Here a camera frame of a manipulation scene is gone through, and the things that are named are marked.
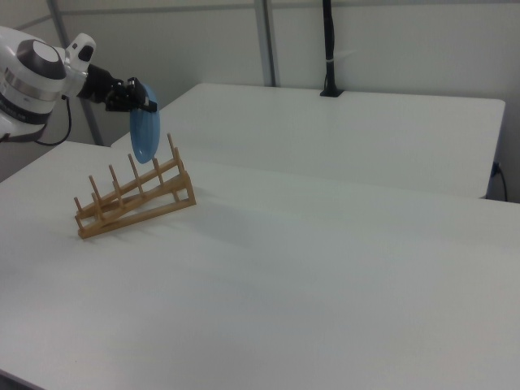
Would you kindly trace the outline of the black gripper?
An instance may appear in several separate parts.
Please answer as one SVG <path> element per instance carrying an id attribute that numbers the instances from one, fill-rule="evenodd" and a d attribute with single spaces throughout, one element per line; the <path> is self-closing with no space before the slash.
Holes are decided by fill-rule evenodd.
<path id="1" fill-rule="evenodd" d="M 136 77 L 128 79 L 125 89 L 122 80 L 93 64 L 87 68 L 85 82 L 77 97 L 96 104 L 104 103 L 109 112 L 141 110 L 155 113 L 158 109 L 157 102 Z"/>

